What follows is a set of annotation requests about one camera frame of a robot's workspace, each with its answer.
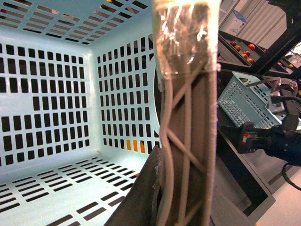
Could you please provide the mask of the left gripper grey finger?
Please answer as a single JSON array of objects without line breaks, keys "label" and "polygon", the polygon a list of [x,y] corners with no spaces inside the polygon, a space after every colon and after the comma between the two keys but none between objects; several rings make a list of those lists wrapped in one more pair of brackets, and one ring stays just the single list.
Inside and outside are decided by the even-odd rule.
[{"label": "left gripper grey finger", "polygon": [[154,146],[139,176],[121,204],[107,220],[108,226],[154,226],[160,200],[160,154]]}]

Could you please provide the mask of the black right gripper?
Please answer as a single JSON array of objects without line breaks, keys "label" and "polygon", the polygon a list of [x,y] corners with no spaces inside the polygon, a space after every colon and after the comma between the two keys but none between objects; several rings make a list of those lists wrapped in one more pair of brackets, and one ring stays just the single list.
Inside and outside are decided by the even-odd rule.
[{"label": "black right gripper", "polygon": [[254,153],[262,149],[266,155],[276,157],[291,165],[301,163],[301,134],[296,130],[283,130],[281,126],[259,129],[246,122],[240,128],[237,152]]}]

